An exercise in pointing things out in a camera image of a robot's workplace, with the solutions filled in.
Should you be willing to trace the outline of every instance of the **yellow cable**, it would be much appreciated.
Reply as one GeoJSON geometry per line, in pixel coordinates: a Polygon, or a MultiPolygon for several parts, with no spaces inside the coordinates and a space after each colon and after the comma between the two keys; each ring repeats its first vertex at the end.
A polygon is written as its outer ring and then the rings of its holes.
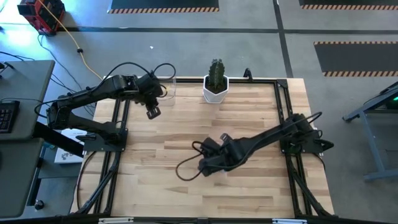
{"type": "MultiPolygon", "coordinates": [[[[52,14],[52,12],[44,5],[44,3],[42,2],[42,0],[38,0],[38,2],[45,8],[45,10],[47,10],[47,12],[50,13],[50,15],[51,15],[52,17],[54,17],[54,19],[55,19],[55,20],[62,26],[62,28],[67,32],[67,34],[70,36],[70,38],[72,38],[72,40],[74,41],[74,43],[75,43],[77,49],[80,49],[79,45],[77,44],[77,41],[75,40],[75,38],[73,38],[73,36],[71,35],[71,33],[69,33],[69,31],[67,30],[67,28],[65,28],[65,26],[62,24],[62,22],[59,21],[59,20],[57,19],[57,17],[56,17],[54,14],[52,14]]],[[[91,69],[91,68],[87,65],[86,60],[85,60],[85,58],[84,58],[84,56],[83,56],[83,52],[79,52],[79,53],[80,53],[81,59],[83,60],[83,63],[86,65],[86,67],[88,68],[88,70],[90,70],[90,71],[91,71],[92,73],[94,73],[100,80],[102,80],[101,76],[98,75],[96,72],[94,72],[94,70],[91,69]]]]}

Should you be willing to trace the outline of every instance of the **cactus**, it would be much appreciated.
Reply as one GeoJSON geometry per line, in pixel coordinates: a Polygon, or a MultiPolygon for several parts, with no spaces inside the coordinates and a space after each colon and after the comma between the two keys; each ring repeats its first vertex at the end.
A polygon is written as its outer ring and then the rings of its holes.
{"type": "Polygon", "coordinates": [[[211,62],[208,80],[208,86],[211,88],[213,93],[219,93],[225,89],[224,72],[225,67],[223,61],[221,59],[214,59],[211,62]]]}

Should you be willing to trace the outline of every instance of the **black floor mat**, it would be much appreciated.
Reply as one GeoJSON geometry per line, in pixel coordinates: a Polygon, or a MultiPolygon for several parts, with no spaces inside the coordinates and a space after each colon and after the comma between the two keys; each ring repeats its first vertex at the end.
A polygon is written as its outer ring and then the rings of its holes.
{"type": "Polygon", "coordinates": [[[398,10],[397,0],[299,0],[302,9],[398,10]]]}
{"type": "Polygon", "coordinates": [[[218,12],[218,0],[112,0],[108,13],[218,12]]]}
{"type": "Polygon", "coordinates": [[[314,42],[326,77],[398,77],[397,41],[314,42]]]}

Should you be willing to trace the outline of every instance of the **potted cactus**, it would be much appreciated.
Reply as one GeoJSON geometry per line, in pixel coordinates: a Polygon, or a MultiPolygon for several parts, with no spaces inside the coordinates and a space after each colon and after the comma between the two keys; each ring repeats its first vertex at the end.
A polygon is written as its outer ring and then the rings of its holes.
{"type": "Polygon", "coordinates": [[[229,88],[229,80],[224,72],[223,61],[214,59],[209,74],[203,78],[203,96],[207,103],[219,104],[224,100],[229,88]]]}

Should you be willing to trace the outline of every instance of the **wooden table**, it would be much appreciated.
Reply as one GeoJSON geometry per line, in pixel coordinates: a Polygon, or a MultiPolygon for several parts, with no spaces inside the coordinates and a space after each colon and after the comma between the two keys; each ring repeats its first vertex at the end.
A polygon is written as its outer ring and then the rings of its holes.
{"type": "MultiPolygon", "coordinates": [[[[293,112],[310,115],[303,79],[288,79],[293,112]]],[[[251,137],[279,124],[274,87],[270,84],[230,84],[220,105],[206,104],[201,83],[178,83],[174,106],[161,106],[162,115],[148,120],[143,106],[131,105],[129,137],[122,153],[112,216],[131,217],[294,217],[285,157],[279,143],[271,144],[231,172],[200,175],[184,182],[175,166],[197,154],[192,141],[251,137]]],[[[114,100],[98,102],[95,120],[111,121],[114,100]]],[[[119,119],[123,107],[119,110],[119,119]]],[[[80,187],[84,203],[98,185],[104,153],[97,153],[83,173],[80,187]]],[[[322,163],[303,154],[307,184],[325,210],[333,213],[322,163]]],[[[180,167],[188,178],[197,173],[198,159],[180,167]]],[[[106,203],[105,190],[102,206],[106,203]]],[[[299,202],[304,211],[302,193],[299,202]]],[[[72,211],[76,210],[76,200],[72,211]]]]}

